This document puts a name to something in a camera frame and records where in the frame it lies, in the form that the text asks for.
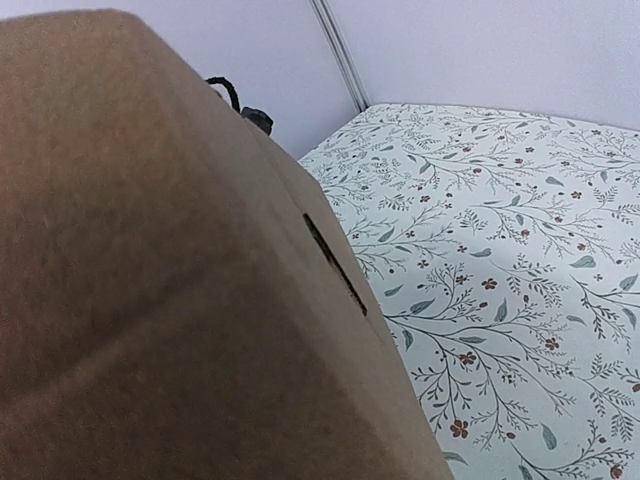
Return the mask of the brown cardboard box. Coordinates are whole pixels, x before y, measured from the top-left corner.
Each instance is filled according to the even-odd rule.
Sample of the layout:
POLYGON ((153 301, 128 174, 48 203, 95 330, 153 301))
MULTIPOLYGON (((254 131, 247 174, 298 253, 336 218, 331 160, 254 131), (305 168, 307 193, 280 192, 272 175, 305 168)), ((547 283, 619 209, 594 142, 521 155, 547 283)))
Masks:
POLYGON ((451 477, 318 183, 125 12, 1 24, 1 475, 451 477))

